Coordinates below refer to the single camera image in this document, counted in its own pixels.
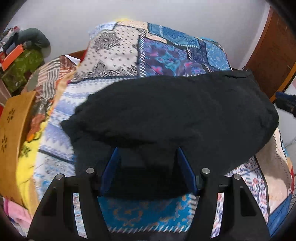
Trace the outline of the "orange box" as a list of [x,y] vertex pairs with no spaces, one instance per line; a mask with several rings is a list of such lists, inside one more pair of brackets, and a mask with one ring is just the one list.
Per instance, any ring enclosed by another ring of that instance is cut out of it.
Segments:
[[20,56],[23,52],[22,45],[17,45],[7,56],[4,52],[1,52],[1,67],[3,71],[6,71],[13,61]]

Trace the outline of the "wooden lap table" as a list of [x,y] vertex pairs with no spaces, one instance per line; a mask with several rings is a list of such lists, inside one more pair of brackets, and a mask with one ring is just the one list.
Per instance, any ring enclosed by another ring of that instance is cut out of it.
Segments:
[[35,97],[35,91],[11,97],[6,101],[1,113],[1,195],[19,205],[23,202],[16,184],[16,168],[21,146],[30,128]]

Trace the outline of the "brown wooden door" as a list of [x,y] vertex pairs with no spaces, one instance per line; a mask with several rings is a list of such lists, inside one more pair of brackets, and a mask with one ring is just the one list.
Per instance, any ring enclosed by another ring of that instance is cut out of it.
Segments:
[[273,8],[244,68],[252,71],[271,102],[275,101],[275,93],[285,91],[295,78],[295,36]]

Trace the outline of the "dark grey cushion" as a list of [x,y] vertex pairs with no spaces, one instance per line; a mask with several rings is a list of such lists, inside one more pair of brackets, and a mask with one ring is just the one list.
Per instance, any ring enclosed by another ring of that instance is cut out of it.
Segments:
[[22,45],[24,49],[39,48],[44,58],[49,57],[51,53],[50,41],[36,28],[28,28],[20,31],[16,43]]

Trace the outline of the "blue patchwork bed quilt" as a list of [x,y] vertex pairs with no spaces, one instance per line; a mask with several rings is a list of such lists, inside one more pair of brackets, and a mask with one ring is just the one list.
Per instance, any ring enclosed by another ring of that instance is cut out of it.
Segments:
[[[75,174],[75,156],[61,121],[93,94],[121,80],[153,75],[195,76],[230,70],[223,48],[215,41],[196,38],[167,27],[138,21],[112,22],[90,34],[86,57],[67,86],[45,130],[33,174],[41,200],[58,173]],[[284,222],[293,194],[293,168],[276,130],[264,148],[233,173],[240,174],[257,201],[271,235]],[[188,231],[198,198],[178,195],[167,201],[123,201],[100,197],[99,203],[111,233],[174,233]]]

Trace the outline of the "black zip hoodie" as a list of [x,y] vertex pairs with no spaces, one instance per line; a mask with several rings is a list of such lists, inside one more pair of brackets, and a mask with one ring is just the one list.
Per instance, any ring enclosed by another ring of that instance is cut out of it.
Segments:
[[224,175],[263,148],[278,119],[252,73],[218,71],[113,83],[90,95],[61,126],[77,175],[92,167],[101,178],[119,148],[121,165],[104,195],[155,199],[189,192],[178,148],[195,175],[204,167]]

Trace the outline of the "striped folded blanket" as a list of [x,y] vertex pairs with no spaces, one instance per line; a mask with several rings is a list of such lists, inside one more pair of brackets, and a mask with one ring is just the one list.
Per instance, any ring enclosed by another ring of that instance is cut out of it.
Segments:
[[59,82],[73,72],[80,59],[70,55],[62,55],[39,67],[29,78],[23,92],[36,92],[33,105],[34,113],[46,114],[53,104],[58,92]]

